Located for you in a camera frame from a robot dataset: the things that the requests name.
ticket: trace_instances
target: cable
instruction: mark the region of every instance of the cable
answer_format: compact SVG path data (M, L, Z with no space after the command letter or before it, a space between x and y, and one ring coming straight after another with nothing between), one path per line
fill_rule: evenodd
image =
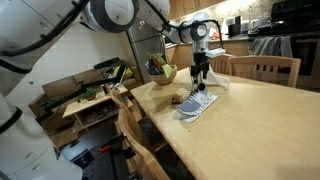
M162 25L163 29L160 32L163 32L163 30L167 30L168 32L170 32L171 31L171 26L169 24L170 21L167 21L167 19L157 10L156 7L154 7L154 5L149 0L145 0L145 1L163 22L163 25Z
M56 113L54 113L53 117L52 117L52 118L50 119L50 121L46 124L46 129L47 129L47 126L49 126L49 125L52 123L53 119L57 116L57 114L58 114L58 112L59 112L59 110L60 110L61 105L62 105L62 104L59 105Z
M21 109L16 107L16 112L10 117L9 120L7 120L5 123L3 123L0 126L0 134L8 130L14 123L16 123L22 115Z
M186 22L187 22L187 21L183 21L183 22L180 24L179 28L182 27L183 24L186 23ZM178 35L179 35L180 41L183 42L183 43L186 43L186 42L184 42L181 34L182 34L182 31L178 31Z
M28 74L32 71L32 68L31 69L23 69L18 66L15 66L13 64L10 64L2 59L0 59L0 66L7 69L7 70L10 70L12 72L19 73L19 74Z
M100 77L101 75L103 76L103 79L106 79L103 75L103 72L106 70L107 67L104 67L103 71L101 71L100 69L100 74L96 77L94 77L89 83L93 82L94 80L96 80L98 77Z
M63 32L63 30L66 29L77 18L77 16L81 13L83 8L87 5L87 3L89 1L90 0L80 0L79 3L72 1L74 8L71 11L69 11L67 13L67 15L64 16L59 21L59 23L47 35L41 34L40 35L41 39L28 47L14 50L14 51L4 50L1 52L1 55L13 57L13 56L26 54L26 53L29 53L31 51L34 51L34 50L42 47L43 45L47 44L48 42L52 41L55 37L57 37L61 32Z

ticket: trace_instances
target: wooden stand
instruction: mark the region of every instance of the wooden stand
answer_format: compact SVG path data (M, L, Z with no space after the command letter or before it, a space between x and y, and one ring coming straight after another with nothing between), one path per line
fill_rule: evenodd
M107 91L111 92L111 88L105 85ZM118 87L120 94L126 93L128 90L124 86ZM90 126L110 119L118 114L118 108L112 101L109 94L103 91L97 93L96 99L86 102L73 102L69 104L63 114L63 118L74 115L74 131L89 130Z

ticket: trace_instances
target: kitchen cabinet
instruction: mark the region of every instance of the kitchen cabinet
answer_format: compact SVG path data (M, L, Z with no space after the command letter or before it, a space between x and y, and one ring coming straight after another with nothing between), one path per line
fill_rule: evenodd
M175 50L176 50L176 47L171 47L166 49L166 58L167 58L168 64L171 64Z
M170 0L169 20L194 13L224 0Z
M209 48L214 49L219 46L219 42L211 42ZM226 54L235 56L248 55L248 41L224 41L223 48L227 51Z
M191 66L192 45L182 44L176 46L170 64L177 65L178 70Z

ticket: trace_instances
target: wooden chair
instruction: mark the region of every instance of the wooden chair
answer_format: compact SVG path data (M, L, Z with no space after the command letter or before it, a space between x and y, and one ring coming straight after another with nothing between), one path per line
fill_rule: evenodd
M127 136L129 145L135 150L135 164L144 179L169 179L159 162L156 160L154 150L156 148L150 146L147 137L144 135L136 118L131 112L133 103L127 99L126 103L122 101L118 92L111 90L112 100L119 106L118 123L119 129Z
M287 81L287 86L296 87L300 62L300 59L279 56L238 56L228 59L228 68L233 76L280 84ZM291 68L289 76L278 73L282 67Z
M140 142L138 142L137 134L134 133L135 129L129 125L132 120L124 109L119 110L118 123L121 131L126 135L127 141L134 149L135 162L139 168L139 172L143 179L169 179L167 173L163 170L155 156Z
M218 56L210 59L210 65L213 72L220 73L220 74L229 74L228 59L230 57L233 57L233 55L224 54L222 56Z

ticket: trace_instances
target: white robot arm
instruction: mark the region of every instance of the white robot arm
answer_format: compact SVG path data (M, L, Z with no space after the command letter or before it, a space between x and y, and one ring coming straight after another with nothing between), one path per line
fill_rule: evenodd
M136 18L175 43L193 42L192 77L198 83L207 71L209 17L199 13L191 21L169 24L168 0L7 0L0 2L0 179L11 177L35 160L48 156L39 179L81 179L81 169L60 158L53 160L52 143L34 118L8 104L7 95L38 59L75 23L94 31L119 33Z

